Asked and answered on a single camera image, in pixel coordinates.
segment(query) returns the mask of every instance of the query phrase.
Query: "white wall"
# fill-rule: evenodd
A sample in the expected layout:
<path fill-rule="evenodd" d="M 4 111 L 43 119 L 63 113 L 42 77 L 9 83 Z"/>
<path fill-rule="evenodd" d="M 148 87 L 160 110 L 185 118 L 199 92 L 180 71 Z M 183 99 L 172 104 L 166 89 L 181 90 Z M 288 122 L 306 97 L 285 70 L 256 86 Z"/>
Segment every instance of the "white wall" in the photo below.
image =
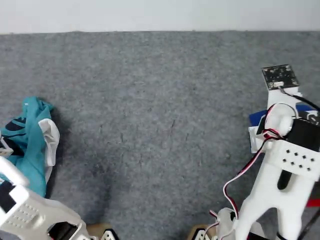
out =
<path fill-rule="evenodd" d="M 320 30 L 320 0 L 0 0 L 0 33 Z"/>

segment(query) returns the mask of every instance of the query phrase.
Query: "black part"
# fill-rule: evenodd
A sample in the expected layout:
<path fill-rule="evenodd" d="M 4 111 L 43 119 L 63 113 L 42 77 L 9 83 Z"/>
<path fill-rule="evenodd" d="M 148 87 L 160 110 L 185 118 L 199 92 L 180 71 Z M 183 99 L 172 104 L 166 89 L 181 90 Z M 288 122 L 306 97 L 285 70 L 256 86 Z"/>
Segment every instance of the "black part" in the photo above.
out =
<path fill-rule="evenodd" d="M 24 126 L 19 126 L 17 124 L 15 124 L 14 122 L 9 122 L 7 125 L 5 125 L 5 128 L 9 131 L 19 131 L 21 129 L 24 129 Z"/>
<path fill-rule="evenodd" d="M 8 145 L 8 147 L 13 150 L 13 153 L 11 155 L 20 156 L 20 157 L 23 157 L 25 155 L 24 151 L 14 141 L 5 137 L 3 139 L 5 143 Z"/>
<path fill-rule="evenodd" d="M 260 120 L 258 129 L 256 131 L 257 135 L 262 134 L 263 130 L 265 129 L 265 123 L 266 123 L 266 115 L 264 115 Z"/>
<path fill-rule="evenodd" d="M 48 232 L 53 240 L 69 240 L 78 227 L 66 221 L 56 223 Z"/>
<path fill-rule="evenodd" d="M 231 221 L 233 221 L 235 217 L 236 217 L 236 213 L 235 213 L 234 211 L 231 212 L 231 213 L 230 213 L 230 219 L 231 219 Z"/>
<path fill-rule="evenodd" d="M 4 181 L 0 184 L 0 208 L 2 208 L 5 213 L 9 212 L 10 209 L 16 205 L 15 200 L 9 195 L 14 188 L 15 186 L 9 181 Z"/>
<path fill-rule="evenodd" d="M 116 234 L 116 232 L 112 228 L 107 228 L 106 230 L 104 230 L 104 232 L 106 232 L 106 231 L 112 232 L 112 235 L 114 236 L 114 239 L 115 240 L 119 240 L 118 235 Z"/>
<path fill-rule="evenodd" d="M 192 236 L 192 239 L 191 240 L 196 240 L 196 236 L 198 235 L 198 232 L 199 231 L 204 231 L 205 229 L 204 228 L 197 228 Z"/>
<path fill-rule="evenodd" d="M 286 140 L 292 144 L 319 152 L 320 127 L 303 119 L 294 119 Z"/>
<path fill-rule="evenodd" d="M 292 173 L 286 170 L 282 170 L 278 183 L 277 183 L 277 187 L 279 190 L 284 190 L 287 188 L 289 182 L 290 182 L 290 178 L 292 176 Z"/>
<path fill-rule="evenodd" d="M 265 238 L 263 236 L 259 236 L 257 234 L 252 233 L 252 232 L 249 232 L 249 235 L 246 239 L 247 240 L 268 240 L 268 238 Z"/>
<path fill-rule="evenodd" d="M 275 83 L 283 82 L 283 88 L 298 87 L 299 83 L 290 64 L 263 67 L 262 74 L 268 90 L 276 90 Z"/>
<path fill-rule="evenodd" d="M 284 238 L 283 236 L 281 236 L 279 232 L 276 233 L 276 236 L 277 236 L 280 240 L 288 240 L 288 239 Z"/>

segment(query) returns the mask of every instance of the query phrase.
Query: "black cable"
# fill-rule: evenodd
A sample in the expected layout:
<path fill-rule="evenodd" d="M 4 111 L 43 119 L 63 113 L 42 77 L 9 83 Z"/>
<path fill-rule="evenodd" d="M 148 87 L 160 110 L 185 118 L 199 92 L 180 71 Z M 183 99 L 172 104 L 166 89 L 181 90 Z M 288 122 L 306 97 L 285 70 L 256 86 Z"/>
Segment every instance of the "black cable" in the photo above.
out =
<path fill-rule="evenodd" d="M 310 105 L 311 107 L 313 107 L 314 109 L 316 109 L 318 112 L 320 112 L 320 107 L 316 104 L 314 104 L 312 101 L 309 101 L 308 99 L 305 99 L 304 97 L 302 96 L 297 96 L 297 95 L 293 95 L 293 94 L 290 94 L 290 93 L 287 93 L 283 87 L 279 87 L 280 91 L 285 94 L 285 95 L 288 95 L 288 96 L 291 96 L 291 97 L 294 97 L 295 99 L 298 99 L 300 100 L 301 102 L 304 102 L 308 105 Z"/>
<path fill-rule="evenodd" d="M 306 234 L 309 232 L 310 228 L 315 224 L 315 222 L 318 220 L 319 217 L 320 217 L 320 207 L 319 207 L 318 211 L 316 211 L 316 213 L 313 215 L 311 220 L 307 223 L 307 225 L 305 225 L 304 229 L 300 233 L 297 240 L 301 240 L 306 236 Z"/>

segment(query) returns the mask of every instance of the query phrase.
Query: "white robot part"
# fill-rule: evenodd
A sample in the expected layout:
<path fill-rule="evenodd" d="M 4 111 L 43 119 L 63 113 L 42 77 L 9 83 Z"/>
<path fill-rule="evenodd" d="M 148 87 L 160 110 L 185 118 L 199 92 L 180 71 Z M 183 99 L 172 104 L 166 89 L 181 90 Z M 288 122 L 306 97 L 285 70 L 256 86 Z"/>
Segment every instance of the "white robot part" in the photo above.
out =
<path fill-rule="evenodd" d="M 58 201 L 45 199 L 26 186 L 28 180 L 7 159 L 0 157 L 0 169 L 13 183 L 1 186 L 0 230 L 18 236 L 21 240 L 52 240 L 49 232 L 58 223 L 72 226 L 69 240 L 98 240 L 90 237 L 80 216 Z"/>

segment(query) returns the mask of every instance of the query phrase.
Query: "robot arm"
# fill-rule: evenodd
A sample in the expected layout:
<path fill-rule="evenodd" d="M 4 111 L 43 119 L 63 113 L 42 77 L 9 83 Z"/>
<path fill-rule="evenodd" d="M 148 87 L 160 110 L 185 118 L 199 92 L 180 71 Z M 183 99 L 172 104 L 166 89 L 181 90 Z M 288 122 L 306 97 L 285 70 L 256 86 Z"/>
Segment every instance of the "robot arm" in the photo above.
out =
<path fill-rule="evenodd" d="M 268 111 L 259 126 L 249 128 L 249 133 L 252 152 L 263 147 L 265 156 L 251 193 L 243 202 L 238 219 L 233 220 L 234 232 L 226 237 L 223 236 L 228 231 L 221 219 L 217 236 L 223 240 L 246 240 L 252 226 L 270 208 L 277 208 L 277 239 L 296 240 L 302 213 L 320 177 L 320 128 L 299 118 L 296 104 L 304 98 L 298 92 L 291 66 L 266 67 L 262 72 L 268 87 Z M 262 146 L 262 129 L 274 130 L 280 139 Z M 221 210 L 219 216 L 222 214 L 226 211 Z"/>

